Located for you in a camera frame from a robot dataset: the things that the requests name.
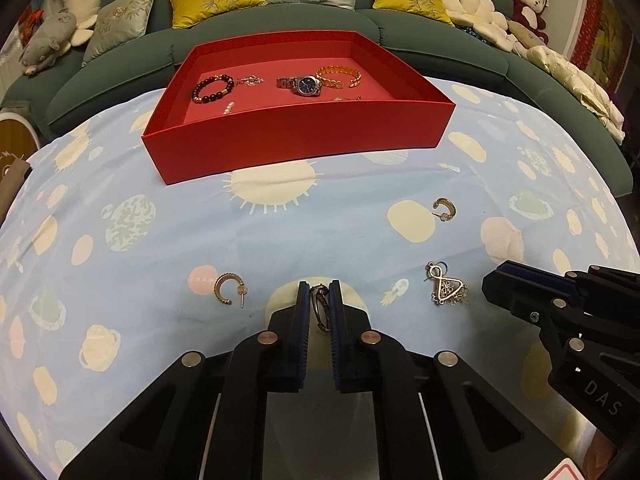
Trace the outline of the gold hoop earring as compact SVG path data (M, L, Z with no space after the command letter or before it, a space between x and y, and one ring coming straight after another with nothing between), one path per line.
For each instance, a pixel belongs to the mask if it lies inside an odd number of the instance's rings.
M233 272L226 272L220 274L213 286L213 294L215 298L225 306L231 306L233 300L229 295L229 292L234 290L235 296L238 297L240 308L243 309L246 304L246 296L248 294L248 287L245 281L239 276L239 274Z
M451 200L446 197L439 197L433 203L432 215L441 222L452 220L457 214L457 208Z

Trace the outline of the silver blue-dial watch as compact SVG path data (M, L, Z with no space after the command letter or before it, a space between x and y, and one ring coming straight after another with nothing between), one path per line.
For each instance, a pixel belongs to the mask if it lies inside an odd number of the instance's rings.
M279 89L288 89L305 98L320 96L322 82L316 76L296 76L278 78L276 85Z

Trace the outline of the red jewelry tray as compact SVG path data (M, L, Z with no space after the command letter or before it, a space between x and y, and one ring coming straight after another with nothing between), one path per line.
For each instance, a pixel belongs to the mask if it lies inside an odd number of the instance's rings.
M256 86L235 81L255 75ZM320 96L279 89L316 76ZM362 102L332 102L362 96ZM267 32L199 44L142 142L167 184L321 156L434 148L456 106L374 41L344 30Z

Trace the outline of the silver triangle pendant earring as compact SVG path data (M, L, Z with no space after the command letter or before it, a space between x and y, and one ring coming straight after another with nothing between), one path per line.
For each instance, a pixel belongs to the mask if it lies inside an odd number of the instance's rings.
M460 304L468 294L468 288L460 278L448 274L443 261L430 261L425 266L425 281L433 283L432 301L438 306Z

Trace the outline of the blue patterned tablecloth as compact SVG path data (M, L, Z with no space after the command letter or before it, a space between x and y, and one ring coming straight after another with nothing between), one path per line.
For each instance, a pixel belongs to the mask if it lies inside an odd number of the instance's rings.
M537 332L488 304L506 259L556 274L637 271L597 169L536 108L437 81L456 108L437 148L303 159L166 185L141 133L160 94L97 114L32 156L1 229L1 413L43 477L183 352L263 328L300 281L344 298L407 349L457 352L575 460L592 431L547 384ZM446 197L456 216L441 222ZM425 266L468 288L438 306ZM240 308L220 274L248 287Z

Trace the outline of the cream puffy blanket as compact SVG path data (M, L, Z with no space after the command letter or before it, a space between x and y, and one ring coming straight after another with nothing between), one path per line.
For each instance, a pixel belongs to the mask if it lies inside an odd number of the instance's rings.
M624 116L597 81L565 56L543 44L527 49L525 57L562 84L586 110L598 118L618 145L623 144Z

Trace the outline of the red monkey plush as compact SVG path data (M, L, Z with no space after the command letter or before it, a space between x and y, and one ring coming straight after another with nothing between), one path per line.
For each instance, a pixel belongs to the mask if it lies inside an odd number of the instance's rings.
M549 37L544 32L547 24L542 14L548 6L549 0L513 0L514 21L527 28L544 44L548 44Z

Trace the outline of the white flower cushion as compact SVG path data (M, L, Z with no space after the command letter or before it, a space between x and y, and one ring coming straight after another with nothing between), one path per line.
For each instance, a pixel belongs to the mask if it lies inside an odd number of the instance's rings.
M509 32L504 15L492 0L442 0L454 26L469 29L480 39L504 52L520 52L523 45Z

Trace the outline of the silver pendant charm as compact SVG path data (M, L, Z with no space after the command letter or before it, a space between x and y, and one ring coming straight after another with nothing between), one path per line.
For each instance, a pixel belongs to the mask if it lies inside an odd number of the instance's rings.
M237 81L235 81L235 84L237 86L240 86L241 84L244 84L244 86L256 86L256 84L262 84L264 82L264 80L260 77L257 77L255 75L250 75L250 76L246 76L243 78L238 79Z

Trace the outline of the teal sectional sofa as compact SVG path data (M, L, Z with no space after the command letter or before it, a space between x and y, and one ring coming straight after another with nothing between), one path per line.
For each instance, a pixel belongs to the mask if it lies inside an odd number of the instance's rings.
M353 30L422 75L472 84L538 107L574 139L614 196L631 193L634 178L617 142L550 74L460 29L419 15L375 10L372 4L373 0L356 0L352 10L343 10L324 4L275 3L174 29L169 0L154 0L144 36L89 63L82 60L82 50L69 50L39 75L18 77L1 104L27 112L43 140L51 142L101 110L167 86L198 44L280 30Z

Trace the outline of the left pale blue cushion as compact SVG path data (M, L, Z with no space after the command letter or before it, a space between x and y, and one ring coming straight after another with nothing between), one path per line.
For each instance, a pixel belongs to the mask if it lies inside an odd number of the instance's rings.
M121 44L142 37L153 3L154 0L114 0L101 8L81 66L87 66Z

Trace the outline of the grey pig plush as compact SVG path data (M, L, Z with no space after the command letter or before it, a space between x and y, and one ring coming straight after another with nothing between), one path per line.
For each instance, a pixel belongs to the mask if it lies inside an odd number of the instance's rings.
M23 74L34 76L51 67L70 48L76 25L76 16L67 10L46 18L20 57Z

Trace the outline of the red wall hanging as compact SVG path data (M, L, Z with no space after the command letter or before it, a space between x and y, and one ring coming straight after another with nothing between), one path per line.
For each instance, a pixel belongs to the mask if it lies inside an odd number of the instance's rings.
M605 91L615 93L633 42L634 34L613 0L586 0L570 62Z

